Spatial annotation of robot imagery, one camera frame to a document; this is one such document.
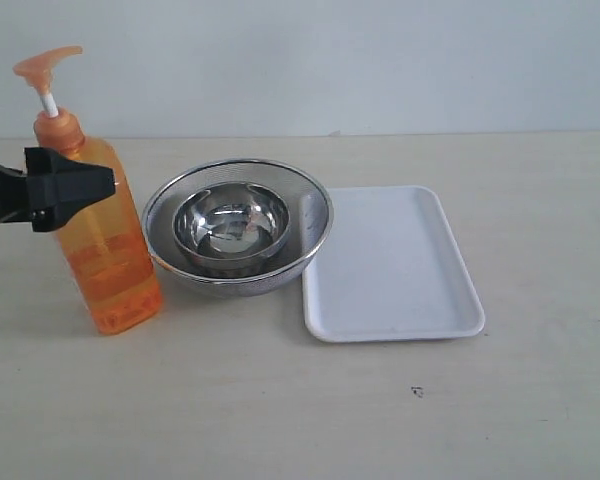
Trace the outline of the orange pump soap bottle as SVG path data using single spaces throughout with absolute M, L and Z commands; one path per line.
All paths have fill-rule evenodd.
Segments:
M 55 232 L 95 326 L 102 334 L 114 335 L 158 313 L 163 296 L 115 150 L 105 140 L 85 135 L 77 117 L 58 107 L 51 93 L 52 69 L 81 52 L 80 46 L 52 49 L 20 61 L 13 71 L 42 102 L 43 111 L 34 122 L 41 147 L 114 171 L 115 195 L 81 210 Z

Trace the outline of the steel mesh colander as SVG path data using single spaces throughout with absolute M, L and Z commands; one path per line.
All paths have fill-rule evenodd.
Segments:
M 195 192 L 234 181 L 256 183 L 281 196 L 291 215 L 288 240 L 278 254 L 256 268 L 198 268 L 175 245 L 172 215 Z M 262 295 L 296 279 L 325 243 L 333 220 L 327 190 L 306 172 L 273 160 L 232 158 L 191 168 L 162 185 L 145 205 L 141 225 L 151 257 L 168 274 L 195 291 L 230 298 Z

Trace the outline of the white rectangular foam tray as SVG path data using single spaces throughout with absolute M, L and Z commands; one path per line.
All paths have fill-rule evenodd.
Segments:
M 330 343 L 472 337 L 485 313 L 438 196 L 334 188 L 328 238 L 303 273 L 304 320 Z

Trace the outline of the small stainless steel bowl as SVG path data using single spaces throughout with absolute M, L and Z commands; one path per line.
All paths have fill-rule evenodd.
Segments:
M 174 242 L 198 268 L 256 268 L 285 246 L 291 227 L 287 203 L 252 182 L 221 182 L 187 197 L 172 215 Z

